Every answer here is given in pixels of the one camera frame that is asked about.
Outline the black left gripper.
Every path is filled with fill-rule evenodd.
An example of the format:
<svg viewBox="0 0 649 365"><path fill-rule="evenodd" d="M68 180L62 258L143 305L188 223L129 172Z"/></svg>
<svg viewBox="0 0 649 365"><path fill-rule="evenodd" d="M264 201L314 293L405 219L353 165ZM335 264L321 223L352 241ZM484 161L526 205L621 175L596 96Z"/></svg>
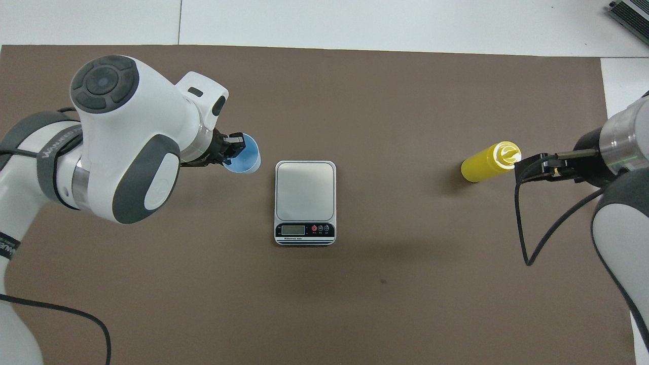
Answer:
<svg viewBox="0 0 649 365"><path fill-rule="evenodd" d="M244 149L246 147L243 133L223 134L213 130L211 143L201 156L201 167L210 164L220 164L225 168L241 168L242 152L236 156L229 156L229 148Z"/></svg>

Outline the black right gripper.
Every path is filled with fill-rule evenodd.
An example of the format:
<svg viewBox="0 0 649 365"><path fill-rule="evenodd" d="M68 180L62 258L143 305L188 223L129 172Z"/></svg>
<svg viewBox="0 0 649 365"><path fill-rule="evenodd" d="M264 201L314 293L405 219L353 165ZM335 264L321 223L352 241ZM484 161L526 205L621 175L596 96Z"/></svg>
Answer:
<svg viewBox="0 0 649 365"><path fill-rule="evenodd" d="M601 132L602 127L587 132L575 143L574 150L599 151ZM520 183L547 178L549 181L574 180L575 184L589 183L594 187L604 187L615 180L615 175L600 155L575 159L574 167L569 162L572 158L572 153L537 154L527 157L515 163L515 179Z"/></svg>

